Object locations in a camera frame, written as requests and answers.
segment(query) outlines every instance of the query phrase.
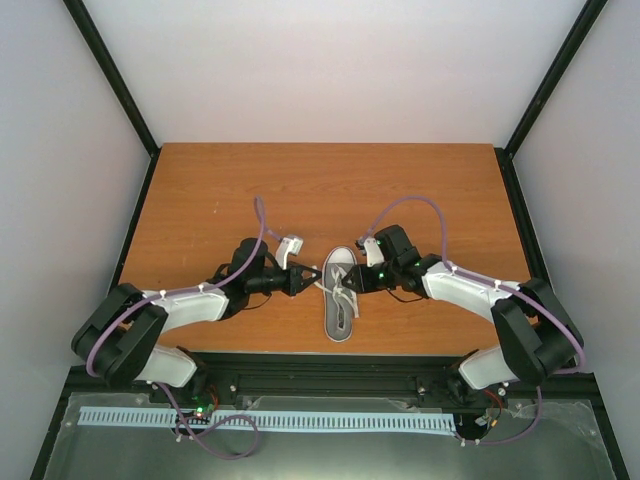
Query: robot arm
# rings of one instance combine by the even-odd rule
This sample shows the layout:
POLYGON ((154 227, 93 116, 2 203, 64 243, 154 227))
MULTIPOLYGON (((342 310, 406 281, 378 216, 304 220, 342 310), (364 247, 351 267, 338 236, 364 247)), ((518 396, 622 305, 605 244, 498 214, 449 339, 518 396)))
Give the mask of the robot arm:
MULTIPOLYGON (((543 315, 531 323, 537 312, 522 300, 499 288, 456 275, 437 255, 421 257, 404 230, 393 225, 368 238, 362 245, 366 265, 356 265, 343 285, 357 293, 371 293, 401 287, 423 298, 443 300, 473 312, 493 323, 500 344, 471 352, 452 367, 449 390, 459 403, 473 390, 500 382, 522 380, 539 385, 576 352, 569 340, 543 315)), ((575 325, 545 282, 532 279, 524 284, 501 282, 535 300, 583 345, 575 325)))
POLYGON ((233 281, 222 288, 205 288, 237 272, 255 245, 254 238, 243 240, 231 263, 221 265, 207 283, 200 284, 199 292, 169 296, 162 291, 141 291, 131 284, 119 285, 76 333, 71 348, 87 360, 98 338, 122 312, 144 298, 160 297, 134 312, 127 318, 126 325, 106 339, 96 354, 94 370, 112 387, 126 386, 136 380, 184 387, 196 373, 197 365, 178 348, 156 345, 162 333, 195 322, 230 318, 248 305, 251 294, 271 295, 281 291, 295 296, 322 275, 318 270, 287 263, 288 255, 297 255, 302 246, 301 238, 289 236, 282 240, 277 259, 262 242, 254 259, 233 281))

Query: white wall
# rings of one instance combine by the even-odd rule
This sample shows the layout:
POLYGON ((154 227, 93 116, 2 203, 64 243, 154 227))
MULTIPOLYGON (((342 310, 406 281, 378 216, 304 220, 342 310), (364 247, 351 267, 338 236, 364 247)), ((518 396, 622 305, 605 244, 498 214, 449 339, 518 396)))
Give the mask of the white wall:
POLYGON ((158 141, 504 145, 584 0, 87 0, 158 141))
POLYGON ((609 2, 516 157, 551 278, 640 478, 640 2, 609 2))
POLYGON ((0 465, 28 478, 147 158, 62 2, 0 11, 0 465))

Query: wooden tabletop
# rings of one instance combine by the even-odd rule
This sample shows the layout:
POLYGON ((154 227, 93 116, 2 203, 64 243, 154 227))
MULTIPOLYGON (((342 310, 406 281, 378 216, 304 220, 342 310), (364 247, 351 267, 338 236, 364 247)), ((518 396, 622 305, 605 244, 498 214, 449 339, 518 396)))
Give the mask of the wooden tabletop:
MULTIPOLYGON (((334 247, 353 247, 383 208, 408 194, 426 195, 444 211, 450 260, 500 279, 529 279, 491 145, 165 144, 121 281, 159 290, 211 277, 242 239, 257 236, 254 195, 264 198, 273 230, 304 238, 295 261, 321 266, 334 247)), ((426 204, 398 206, 379 228, 394 223, 422 255, 440 253, 437 216, 426 204)), ((275 253, 277 242, 267 243, 275 253)), ((264 299, 254 297, 250 305, 264 299)), ((352 337, 334 343, 324 332, 323 301, 313 286, 294 298, 274 294, 260 309, 172 330, 161 343, 201 351, 449 355, 497 341, 491 324, 458 307, 401 304, 378 292, 358 297, 352 337)))

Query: transparent plastic sheet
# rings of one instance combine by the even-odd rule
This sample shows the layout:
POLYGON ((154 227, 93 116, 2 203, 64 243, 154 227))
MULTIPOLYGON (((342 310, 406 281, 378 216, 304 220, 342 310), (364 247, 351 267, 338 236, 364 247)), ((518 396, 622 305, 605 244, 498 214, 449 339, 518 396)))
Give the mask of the transparent plastic sheet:
MULTIPOLYGON (((250 402, 245 404, 249 410, 418 411, 403 402, 382 399, 254 397, 243 401, 250 402)), ((588 402, 544 402, 543 412, 547 413, 536 431, 506 446, 461 448, 453 437, 404 433, 263 433, 258 451, 238 461, 212 458, 192 442, 177 444, 169 428, 78 426, 82 406, 160 405, 150 404, 146 395, 73 395, 47 469, 47 480, 615 478, 588 402)), ((511 400, 509 413, 502 415, 499 428, 488 439, 522 431, 535 415, 535 407, 530 400, 511 400)), ((229 451, 242 451, 250 442, 250 435, 225 431, 211 435, 207 442, 229 451)))

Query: black metal frame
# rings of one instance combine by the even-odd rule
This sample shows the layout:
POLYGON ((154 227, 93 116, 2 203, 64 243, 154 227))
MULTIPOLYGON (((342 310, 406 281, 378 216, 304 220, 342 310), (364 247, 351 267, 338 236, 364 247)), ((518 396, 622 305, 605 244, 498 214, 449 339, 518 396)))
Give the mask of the black metal frame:
MULTIPOLYGON (((118 284, 142 206, 160 155, 142 114, 136 106, 118 68, 91 19, 82 0, 63 0, 96 61, 122 104, 145 149, 150 162, 127 232, 111 287, 118 284)), ((505 148, 496 148, 496 159, 513 212, 525 258, 532 276, 549 281, 549 275, 520 188, 513 159, 553 93, 569 63, 586 38, 607 0, 587 0, 533 96, 505 148)), ((280 354, 202 354, 216 372, 220 372, 219 391, 223 402, 234 404, 239 396, 290 395, 379 396, 406 398, 420 402, 417 392, 422 379, 455 363, 458 357, 280 355, 280 354)), ((514 397, 535 398, 536 392, 524 384, 509 387, 514 397)), ((31 478, 44 478, 49 457, 60 428, 69 396, 74 392, 112 392, 101 380, 86 375, 81 367, 70 370, 51 425, 31 478)), ((131 386, 129 392, 149 392, 145 385, 131 386)), ((545 398, 588 399, 594 408, 614 472, 619 479, 629 478, 600 391, 593 375, 552 377, 543 385, 545 398)))

